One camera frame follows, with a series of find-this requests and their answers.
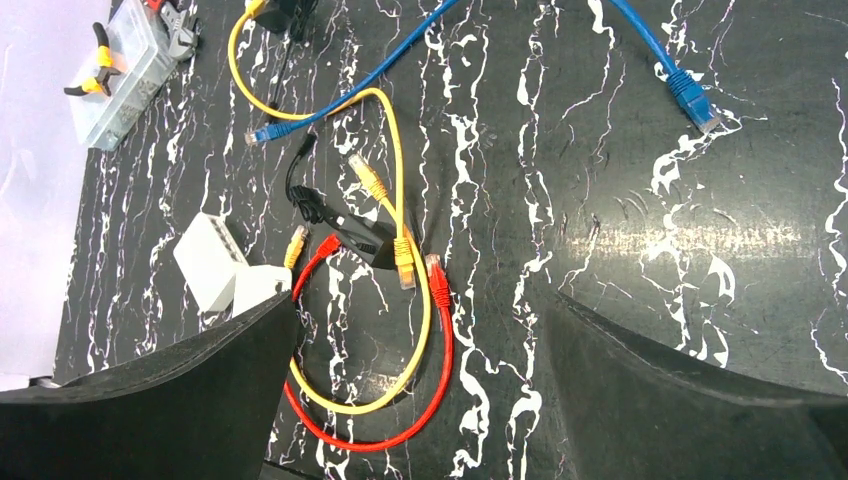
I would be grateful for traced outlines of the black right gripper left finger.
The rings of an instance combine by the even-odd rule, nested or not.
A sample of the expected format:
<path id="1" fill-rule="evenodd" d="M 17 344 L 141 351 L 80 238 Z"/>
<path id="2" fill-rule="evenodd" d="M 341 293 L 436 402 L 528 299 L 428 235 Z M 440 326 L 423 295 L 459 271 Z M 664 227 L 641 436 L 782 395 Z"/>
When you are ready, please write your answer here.
<path id="1" fill-rule="evenodd" d="M 298 337 L 278 294 L 60 387 L 1 395 L 5 479 L 279 479 L 266 449 Z"/>

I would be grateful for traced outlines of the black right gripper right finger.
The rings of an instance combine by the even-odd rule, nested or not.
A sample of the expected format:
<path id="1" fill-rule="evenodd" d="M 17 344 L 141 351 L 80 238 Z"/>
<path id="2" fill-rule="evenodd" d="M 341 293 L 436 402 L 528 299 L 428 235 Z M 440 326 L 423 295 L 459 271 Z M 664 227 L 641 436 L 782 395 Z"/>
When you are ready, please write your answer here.
<path id="1" fill-rule="evenodd" d="M 737 374 L 557 294 L 547 345 L 581 479 L 843 479 L 847 401 Z"/>

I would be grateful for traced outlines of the white network switch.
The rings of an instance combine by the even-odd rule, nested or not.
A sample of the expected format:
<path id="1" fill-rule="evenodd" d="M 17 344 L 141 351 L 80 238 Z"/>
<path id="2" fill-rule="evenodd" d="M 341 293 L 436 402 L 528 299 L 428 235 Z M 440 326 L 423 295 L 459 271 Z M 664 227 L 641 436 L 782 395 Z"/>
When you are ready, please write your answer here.
<path id="1" fill-rule="evenodd" d="M 224 218 L 197 213 L 173 255 L 199 310 L 226 310 L 234 299 L 236 274 L 248 262 Z"/>
<path id="2" fill-rule="evenodd" d="M 292 288 L 290 268 L 275 265 L 247 266 L 235 276 L 232 316 L 250 310 L 278 293 Z"/>

